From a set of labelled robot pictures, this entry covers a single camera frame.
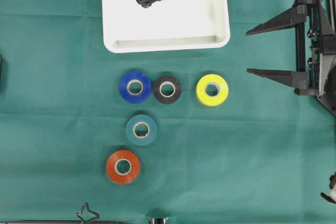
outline red tape roll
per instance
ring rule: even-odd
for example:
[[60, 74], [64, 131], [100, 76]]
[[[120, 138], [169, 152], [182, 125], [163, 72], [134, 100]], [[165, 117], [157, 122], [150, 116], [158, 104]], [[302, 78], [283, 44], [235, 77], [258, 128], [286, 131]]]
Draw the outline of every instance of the red tape roll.
[[[120, 173], [117, 164], [126, 160], [130, 164], [130, 169], [126, 173]], [[138, 157], [130, 151], [117, 151], [113, 153], [106, 164], [106, 171], [110, 179], [117, 184], [126, 185], [134, 181], [140, 173], [140, 161]]]

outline green cloth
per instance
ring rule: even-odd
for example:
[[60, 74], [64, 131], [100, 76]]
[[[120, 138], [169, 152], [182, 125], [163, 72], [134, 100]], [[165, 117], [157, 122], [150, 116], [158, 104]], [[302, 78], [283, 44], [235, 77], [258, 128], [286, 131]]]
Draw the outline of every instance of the green cloth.
[[[223, 48], [113, 54], [101, 0], [0, 0], [0, 220], [75, 220], [87, 201], [101, 220], [133, 224], [147, 215], [171, 224], [335, 223], [335, 206], [319, 196], [336, 167], [334, 118], [314, 98], [246, 73], [295, 69], [293, 29], [245, 36], [293, 2], [228, 0]], [[176, 76], [180, 99], [126, 103], [118, 82], [133, 69], [152, 81]], [[206, 73], [230, 87], [216, 108], [195, 95]], [[138, 113], [158, 125], [151, 147], [126, 138]], [[106, 176], [119, 149], [141, 161], [131, 185]]]

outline blue tape roll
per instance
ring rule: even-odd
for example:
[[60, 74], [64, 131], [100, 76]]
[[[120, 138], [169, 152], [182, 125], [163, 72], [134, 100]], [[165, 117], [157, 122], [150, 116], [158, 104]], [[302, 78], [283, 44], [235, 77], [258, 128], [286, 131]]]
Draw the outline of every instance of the blue tape roll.
[[[148, 134], [145, 136], [137, 136], [135, 128], [139, 124], [145, 124], [148, 127]], [[155, 121], [147, 115], [136, 115], [132, 117], [126, 125], [126, 136], [128, 140], [138, 146], [145, 146], [150, 144], [156, 137], [158, 127]]]
[[[142, 86], [142, 90], [138, 94], [132, 94], [129, 91], [129, 86], [133, 82], [138, 82]], [[152, 84], [150, 79], [148, 79], [144, 73], [133, 71], [126, 73], [121, 77], [119, 92], [126, 101], [137, 104], [144, 102], [150, 96], [152, 92]]]

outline plastic tray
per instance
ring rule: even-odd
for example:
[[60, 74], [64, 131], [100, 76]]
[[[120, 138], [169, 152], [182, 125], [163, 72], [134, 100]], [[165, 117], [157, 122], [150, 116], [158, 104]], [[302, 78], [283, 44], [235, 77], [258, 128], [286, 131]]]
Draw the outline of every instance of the plastic tray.
[[104, 44], [111, 52], [222, 47], [230, 39], [227, 0], [102, 0]]

